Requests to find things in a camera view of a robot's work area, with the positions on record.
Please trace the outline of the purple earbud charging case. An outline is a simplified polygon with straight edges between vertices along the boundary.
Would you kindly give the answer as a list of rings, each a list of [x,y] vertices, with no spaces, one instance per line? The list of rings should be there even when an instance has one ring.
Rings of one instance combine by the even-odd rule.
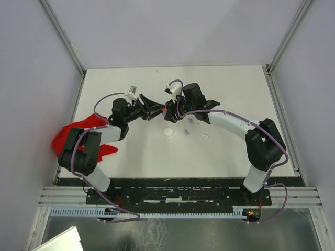
[[[163,114],[164,117],[166,116],[166,113],[167,113],[167,109],[166,109],[166,107],[164,107],[164,108],[162,109],[162,114]]]

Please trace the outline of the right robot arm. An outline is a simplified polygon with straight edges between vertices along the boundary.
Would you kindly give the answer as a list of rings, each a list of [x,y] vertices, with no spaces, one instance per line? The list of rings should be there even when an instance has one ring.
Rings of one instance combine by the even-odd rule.
[[[288,162],[286,146],[275,122],[252,120],[229,111],[219,102],[207,100],[196,83],[184,85],[176,79],[166,85],[165,91],[172,96],[165,104],[166,121],[176,123],[194,115],[197,120],[223,128],[245,141],[251,167],[240,198],[245,204],[257,201],[273,169]]]

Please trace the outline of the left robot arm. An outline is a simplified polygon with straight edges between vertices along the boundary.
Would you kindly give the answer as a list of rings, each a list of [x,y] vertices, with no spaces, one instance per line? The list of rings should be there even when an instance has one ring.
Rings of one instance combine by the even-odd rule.
[[[150,121],[164,108],[165,105],[151,101],[143,94],[132,102],[124,98],[115,99],[106,125],[70,129],[58,159],[59,165],[97,190],[98,199],[103,203],[112,203],[116,192],[111,188],[111,179],[97,165],[100,146],[123,140],[130,122],[139,118]]]

